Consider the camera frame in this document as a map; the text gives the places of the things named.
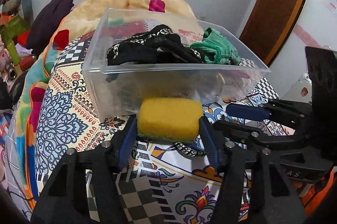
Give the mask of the yellow sponge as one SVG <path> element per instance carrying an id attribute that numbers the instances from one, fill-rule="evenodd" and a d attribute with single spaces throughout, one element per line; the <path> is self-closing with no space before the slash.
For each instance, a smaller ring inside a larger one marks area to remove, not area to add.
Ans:
<path id="1" fill-rule="evenodd" d="M 137 115 L 140 135 L 153 139 L 191 142 L 199 135 L 203 116 L 200 102 L 184 98 L 145 99 Z"/>

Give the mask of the green knitted cloth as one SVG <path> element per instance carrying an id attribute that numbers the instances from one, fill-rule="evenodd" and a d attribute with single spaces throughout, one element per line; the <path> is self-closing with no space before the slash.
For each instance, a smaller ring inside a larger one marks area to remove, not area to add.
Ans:
<path id="1" fill-rule="evenodd" d="M 191 44 L 190 49 L 197 51 L 206 64 L 240 65 L 242 62 L 236 47 L 214 28 L 207 28 L 202 41 Z"/>

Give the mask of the black patterned fabric bag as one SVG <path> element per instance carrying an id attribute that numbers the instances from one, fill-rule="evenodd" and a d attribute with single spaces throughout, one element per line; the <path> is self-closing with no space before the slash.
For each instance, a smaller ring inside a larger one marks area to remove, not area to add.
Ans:
<path id="1" fill-rule="evenodd" d="M 161 24 L 149 32 L 137 33 L 107 51 L 107 65 L 203 63 L 205 55 L 181 42 L 178 34 Z"/>

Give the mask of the brown wooden door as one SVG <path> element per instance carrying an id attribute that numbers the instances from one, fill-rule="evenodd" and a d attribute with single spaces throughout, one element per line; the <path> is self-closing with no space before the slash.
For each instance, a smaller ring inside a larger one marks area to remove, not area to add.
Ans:
<path id="1" fill-rule="evenodd" d="M 276 58 L 305 0 L 257 0 L 239 39 L 266 65 Z"/>

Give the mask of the black plastic bag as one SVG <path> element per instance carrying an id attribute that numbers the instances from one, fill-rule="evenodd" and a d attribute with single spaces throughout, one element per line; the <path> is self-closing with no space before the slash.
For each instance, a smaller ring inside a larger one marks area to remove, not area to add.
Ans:
<path id="1" fill-rule="evenodd" d="M 21 94 L 23 92 L 23 87 L 25 84 L 25 78 L 27 71 L 21 74 L 14 82 L 10 91 L 7 89 L 7 83 L 1 78 L 1 112 L 9 111 L 13 109 L 13 106 L 17 104 Z"/>

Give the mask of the clear plastic storage box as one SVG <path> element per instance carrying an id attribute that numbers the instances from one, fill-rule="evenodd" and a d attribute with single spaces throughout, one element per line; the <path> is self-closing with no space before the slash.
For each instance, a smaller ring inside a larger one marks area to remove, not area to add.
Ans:
<path id="1" fill-rule="evenodd" d="M 98 119 L 104 121 L 139 111 L 148 97 L 188 98 L 203 104 L 247 95 L 269 73 L 269 68 L 236 36 L 215 25 L 242 58 L 240 65 L 143 64 L 110 66 L 108 49 L 136 33 L 168 26 L 190 45 L 202 39 L 208 22 L 192 17 L 147 10 L 107 8 L 94 31 L 82 72 Z"/>

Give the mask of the red thermos bottle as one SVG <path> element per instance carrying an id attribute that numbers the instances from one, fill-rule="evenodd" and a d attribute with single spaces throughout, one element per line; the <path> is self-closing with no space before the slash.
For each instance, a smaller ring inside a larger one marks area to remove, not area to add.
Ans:
<path id="1" fill-rule="evenodd" d="M 28 55 L 20 60 L 19 67 L 22 72 L 27 71 L 37 60 L 36 55 Z"/>

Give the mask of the green bottle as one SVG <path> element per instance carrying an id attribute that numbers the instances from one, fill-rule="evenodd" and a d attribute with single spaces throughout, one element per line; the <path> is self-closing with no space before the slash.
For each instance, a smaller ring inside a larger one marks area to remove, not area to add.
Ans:
<path id="1" fill-rule="evenodd" d="M 11 40 L 11 41 L 7 42 L 6 48 L 7 48 L 7 51 L 9 52 L 9 54 L 10 54 L 10 57 L 11 57 L 11 60 L 14 64 L 14 66 L 19 65 L 20 59 L 19 59 L 17 49 L 15 47 L 14 41 Z"/>

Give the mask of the colourful patchwork blanket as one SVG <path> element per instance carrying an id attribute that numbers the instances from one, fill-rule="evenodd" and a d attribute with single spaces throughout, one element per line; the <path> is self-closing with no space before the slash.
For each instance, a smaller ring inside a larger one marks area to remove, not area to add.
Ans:
<path id="1" fill-rule="evenodd" d="M 27 73 L 14 126 L 19 175 L 30 206 L 67 148 L 92 149 L 126 122 L 99 121 L 82 75 L 82 63 L 106 8 L 194 16 L 184 0 L 86 0 L 57 23 Z"/>

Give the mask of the dark purple garment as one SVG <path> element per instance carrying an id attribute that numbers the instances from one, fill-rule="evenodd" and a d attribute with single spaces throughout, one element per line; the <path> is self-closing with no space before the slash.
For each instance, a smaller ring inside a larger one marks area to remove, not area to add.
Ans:
<path id="1" fill-rule="evenodd" d="M 74 0 L 51 0 L 34 20 L 26 40 L 26 48 L 37 57 L 49 44 L 61 21 L 74 6 Z"/>

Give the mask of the green cardboard box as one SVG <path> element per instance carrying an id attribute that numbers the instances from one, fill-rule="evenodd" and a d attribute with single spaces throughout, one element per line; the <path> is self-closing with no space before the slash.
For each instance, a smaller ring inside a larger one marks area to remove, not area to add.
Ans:
<path id="1" fill-rule="evenodd" d="M 1 26 L 1 38 L 4 43 L 10 42 L 14 37 L 28 31 L 30 24 L 19 15 L 13 17 Z"/>

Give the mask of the grey green plush toy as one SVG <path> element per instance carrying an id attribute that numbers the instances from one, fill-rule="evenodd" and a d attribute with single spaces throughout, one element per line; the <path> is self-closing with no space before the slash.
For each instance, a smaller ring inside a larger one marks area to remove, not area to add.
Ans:
<path id="1" fill-rule="evenodd" d="M 18 14 L 19 17 L 28 22 L 29 25 L 33 24 L 32 0 L 6 0 L 2 11 L 6 14 Z"/>

